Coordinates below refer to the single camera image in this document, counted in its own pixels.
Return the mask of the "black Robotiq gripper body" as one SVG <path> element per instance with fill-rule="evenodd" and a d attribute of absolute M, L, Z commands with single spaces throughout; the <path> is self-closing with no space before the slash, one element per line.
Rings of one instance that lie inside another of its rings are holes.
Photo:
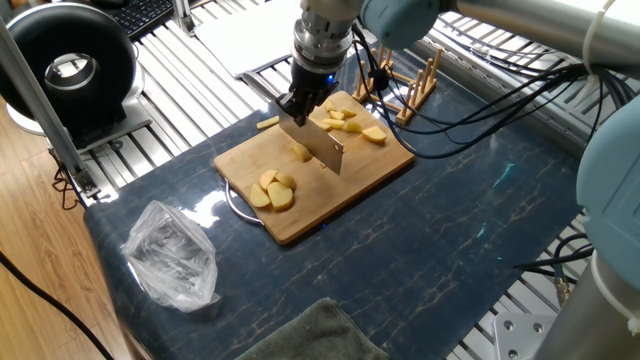
<path fill-rule="evenodd" d="M 297 62 L 291 67 L 292 83 L 290 92 L 294 92 L 297 97 L 304 101 L 305 90 L 310 88 L 332 87 L 333 91 L 338 86 L 336 73 L 316 73 L 305 69 Z"/>

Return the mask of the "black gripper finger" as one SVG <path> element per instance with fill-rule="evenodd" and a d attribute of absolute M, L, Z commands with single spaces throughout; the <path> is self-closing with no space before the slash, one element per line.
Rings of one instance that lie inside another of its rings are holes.
<path fill-rule="evenodd" d="M 297 126 L 304 126 L 308 114 L 305 112 L 305 103 L 294 92 L 279 95 L 275 99 L 281 112 L 292 119 Z"/>
<path fill-rule="evenodd" d="M 321 105 L 332 92 L 332 87 L 306 89 L 304 95 L 304 112 L 311 113 L 317 106 Z"/>

